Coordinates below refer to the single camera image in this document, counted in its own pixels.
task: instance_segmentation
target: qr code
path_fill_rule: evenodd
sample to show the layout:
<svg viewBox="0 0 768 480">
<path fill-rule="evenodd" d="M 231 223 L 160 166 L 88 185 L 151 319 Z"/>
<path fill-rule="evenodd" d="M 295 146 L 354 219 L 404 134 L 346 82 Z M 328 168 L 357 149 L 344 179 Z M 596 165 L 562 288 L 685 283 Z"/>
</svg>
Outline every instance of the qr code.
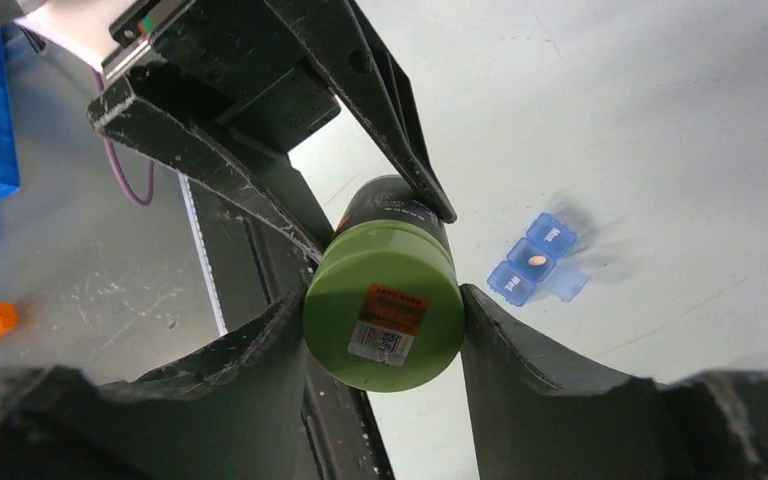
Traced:
<svg viewBox="0 0 768 480">
<path fill-rule="evenodd" d="M 413 344 L 410 335 L 396 333 L 365 322 L 358 322 L 348 351 L 352 355 L 385 363 L 394 367 L 405 364 Z"/>
</svg>

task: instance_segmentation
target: purple cable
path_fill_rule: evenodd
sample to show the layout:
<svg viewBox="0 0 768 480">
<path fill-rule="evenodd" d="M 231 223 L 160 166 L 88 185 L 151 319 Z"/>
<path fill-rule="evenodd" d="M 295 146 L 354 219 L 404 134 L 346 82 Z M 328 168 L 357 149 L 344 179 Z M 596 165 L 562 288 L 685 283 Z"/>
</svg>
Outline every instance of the purple cable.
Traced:
<svg viewBox="0 0 768 480">
<path fill-rule="evenodd" d="M 95 86 L 98 89 L 98 93 L 104 92 L 104 80 L 101 75 L 93 70 L 93 79 L 95 80 Z M 104 151 L 107 152 L 107 160 L 110 162 L 110 168 L 113 170 L 113 176 L 116 177 L 116 181 L 119 182 L 119 187 L 122 188 L 122 193 L 128 197 L 128 200 L 134 202 L 137 205 L 145 207 L 149 205 L 154 199 L 154 160 L 148 161 L 148 179 L 146 180 L 146 196 L 140 198 L 134 193 L 134 189 L 131 188 L 131 184 L 128 183 L 128 179 L 125 178 L 125 172 L 122 171 L 122 164 L 119 163 L 119 155 L 116 155 L 116 149 L 113 147 L 113 142 L 108 139 L 104 140 Z"/>
</svg>

